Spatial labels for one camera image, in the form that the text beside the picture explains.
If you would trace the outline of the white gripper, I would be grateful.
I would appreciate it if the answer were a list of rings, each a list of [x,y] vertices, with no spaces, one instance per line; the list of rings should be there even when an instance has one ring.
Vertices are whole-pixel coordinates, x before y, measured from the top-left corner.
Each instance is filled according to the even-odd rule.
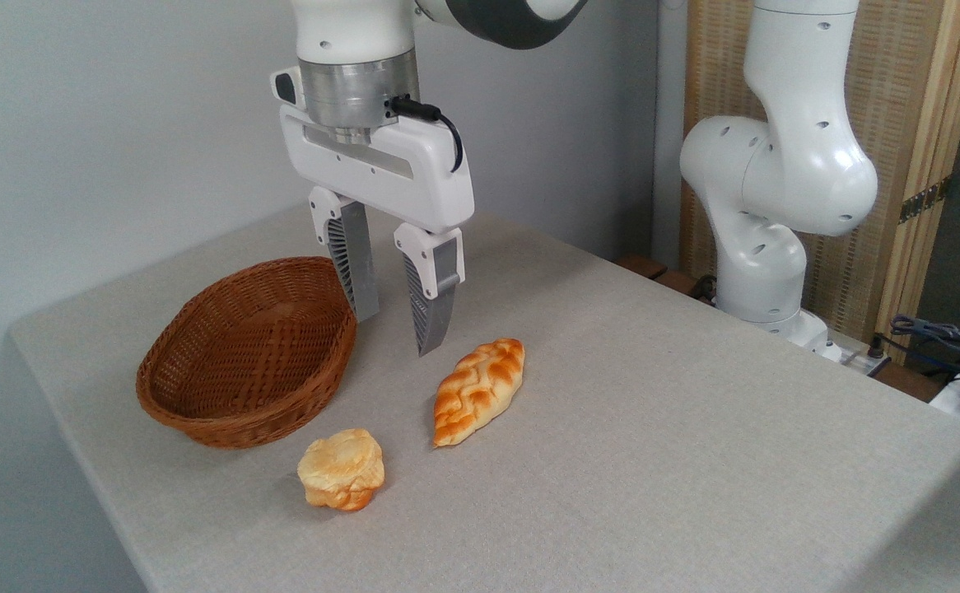
[[[451,170],[456,154],[450,132],[442,124],[401,118],[372,131],[368,145],[345,145],[295,106],[281,105],[280,121],[293,168],[322,185],[308,195],[312,224],[356,318],[368,320],[380,308],[367,205],[404,221],[394,240],[403,254],[417,354],[439,347],[456,287],[465,280],[464,241],[456,227],[475,212],[468,162]]]

